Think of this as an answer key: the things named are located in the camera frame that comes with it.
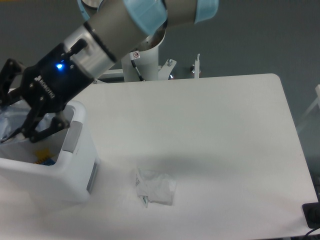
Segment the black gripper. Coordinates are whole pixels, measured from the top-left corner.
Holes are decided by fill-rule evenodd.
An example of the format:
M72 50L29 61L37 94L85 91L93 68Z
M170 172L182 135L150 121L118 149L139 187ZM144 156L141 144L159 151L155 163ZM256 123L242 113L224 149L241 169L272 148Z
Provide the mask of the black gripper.
M0 71L0 104L7 105L0 107L2 144L17 142L19 135L36 143L70 127L62 110L94 81L72 59L87 46L84 39L78 40L70 50L60 43L27 68L18 60L6 60ZM22 75L21 85L10 93L19 75Z

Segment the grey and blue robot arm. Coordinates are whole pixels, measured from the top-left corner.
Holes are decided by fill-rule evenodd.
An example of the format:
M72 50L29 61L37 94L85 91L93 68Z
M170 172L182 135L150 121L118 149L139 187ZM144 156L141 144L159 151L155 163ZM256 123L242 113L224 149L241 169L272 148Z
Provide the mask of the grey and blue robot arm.
M213 18L217 0L104 0L98 11L35 65L8 59L0 72L0 107L24 100L30 111L6 142L36 143L67 129L67 103L157 30Z

